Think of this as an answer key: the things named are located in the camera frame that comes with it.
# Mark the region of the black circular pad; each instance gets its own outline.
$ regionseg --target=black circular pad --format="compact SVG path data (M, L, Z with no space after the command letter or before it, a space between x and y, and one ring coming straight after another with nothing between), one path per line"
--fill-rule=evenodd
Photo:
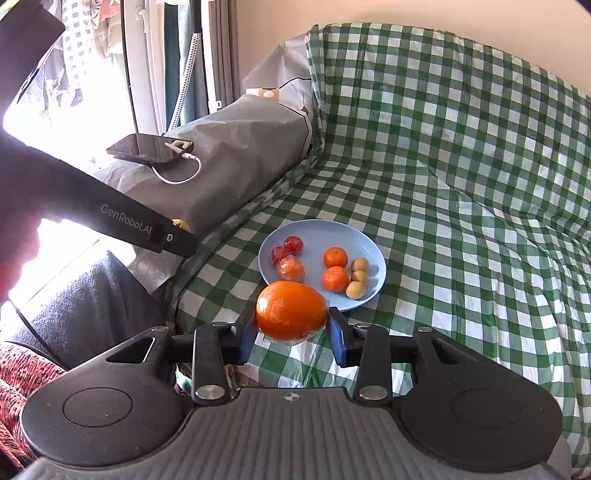
M419 379L400 414L423 451L476 472L544 462L561 430L552 396L500 365L442 365L437 375Z
M480 429L500 429L521 414L519 402L498 388L471 388L456 394L452 410L458 420Z
M142 375L136 365L90 363L27 400L22 426L38 456L104 467L138 459L170 440L184 411L169 385Z
M130 396L114 388L88 388L64 404L64 415L80 427L106 427L123 420L133 406Z

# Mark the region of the potato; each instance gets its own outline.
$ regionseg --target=potato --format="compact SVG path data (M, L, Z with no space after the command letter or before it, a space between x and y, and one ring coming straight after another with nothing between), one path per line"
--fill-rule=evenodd
M189 224L187 222L185 222L184 220L181 220L180 218L175 218L173 220L173 225L177 226L179 228L182 228L186 232L191 233L191 227L189 227Z
M369 262L364 258L356 258L351 262L351 272L367 272L369 270Z
M347 296L352 300L359 300L363 295L365 295L365 285L363 285L360 281L352 281L345 293Z
M363 270L357 270L351 274L351 281L360 281L363 285L367 286L369 277Z

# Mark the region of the green checkered tablecloth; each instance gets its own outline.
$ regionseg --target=green checkered tablecloth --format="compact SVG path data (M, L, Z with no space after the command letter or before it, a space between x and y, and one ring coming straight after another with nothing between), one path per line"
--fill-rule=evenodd
M259 246L275 228L347 223L379 245L388 269L349 320L400 334L433 326L542 385L563 411L573 473L591 473L591 99L451 33L330 25L310 30L307 46L318 160L204 243L181 276L179 324L233 321L248 308L264 286ZM408 367L392 367L403 394ZM321 333L293 348L259 335L237 375L350 387L355 372L335 364Z

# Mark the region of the beige wall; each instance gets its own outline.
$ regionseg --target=beige wall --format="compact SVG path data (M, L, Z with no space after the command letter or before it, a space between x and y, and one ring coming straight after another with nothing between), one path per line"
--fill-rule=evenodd
M312 25L381 22L448 30L522 57L591 95L591 16L576 0L236 0L241 79Z

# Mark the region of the plate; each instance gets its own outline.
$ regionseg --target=plate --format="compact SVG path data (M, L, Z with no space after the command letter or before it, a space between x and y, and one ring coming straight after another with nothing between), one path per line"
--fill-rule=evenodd
M265 238L259 249L259 271L265 282L271 284L280 280L275 265L271 262L271 250L283 245L283 240L295 235L304 242L304 250L296 255L306 269L304 284L309 285L329 301L331 307L341 312L353 310L370 301L380 291L386 280L386 261L378 246L359 230L339 222L311 219L288 223ZM341 247L347 252L349 263L346 267L351 275L351 262L364 257L369 262L368 291L359 300L352 300L344 292L333 293L322 286L322 275L326 271L323 263L324 252L330 247Z

